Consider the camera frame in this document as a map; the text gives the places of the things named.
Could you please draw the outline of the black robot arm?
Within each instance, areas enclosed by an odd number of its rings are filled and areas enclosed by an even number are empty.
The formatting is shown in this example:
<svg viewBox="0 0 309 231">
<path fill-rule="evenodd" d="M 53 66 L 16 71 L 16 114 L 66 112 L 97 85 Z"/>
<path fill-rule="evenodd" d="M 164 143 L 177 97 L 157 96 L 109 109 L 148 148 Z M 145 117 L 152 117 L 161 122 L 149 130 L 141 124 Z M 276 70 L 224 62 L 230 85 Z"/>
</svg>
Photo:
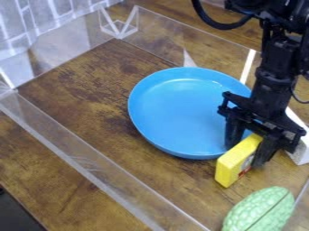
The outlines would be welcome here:
<svg viewBox="0 0 309 231">
<path fill-rule="evenodd" d="M 309 0 L 226 0 L 227 9 L 244 14 L 240 26 L 259 19 L 263 30 L 260 64 L 250 96 L 223 93 L 218 113 L 226 117 L 226 146 L 246 130 L 262 136 L 252 166 L 270 161 L 279 150 L 294 152 L 303 128 L 287 116 L 297 78 L 309 73 Z"/>
</svg>

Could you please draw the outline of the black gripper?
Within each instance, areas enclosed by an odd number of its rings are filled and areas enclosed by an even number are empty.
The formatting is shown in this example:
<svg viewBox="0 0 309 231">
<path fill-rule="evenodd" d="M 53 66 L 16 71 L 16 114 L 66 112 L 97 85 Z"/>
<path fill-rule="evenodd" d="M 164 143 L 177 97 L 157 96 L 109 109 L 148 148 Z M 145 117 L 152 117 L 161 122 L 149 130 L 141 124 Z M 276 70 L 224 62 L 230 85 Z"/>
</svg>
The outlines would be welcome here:
<svg viewBox="0 0 309 231">
<path fill-rule="evenodd" d="M 232 148 L 243 131 L 250 130 L 264 139 L 258 144 L 251 166 L 262 167 L 278 149 L 294 152 L 305 130 L 286 115 L 295 75 L 264 68 L 255 70 L 251 95 L 243 97 L 228 91 L 218 113 L 226 117 L 224 146 Z"/>
</svg>

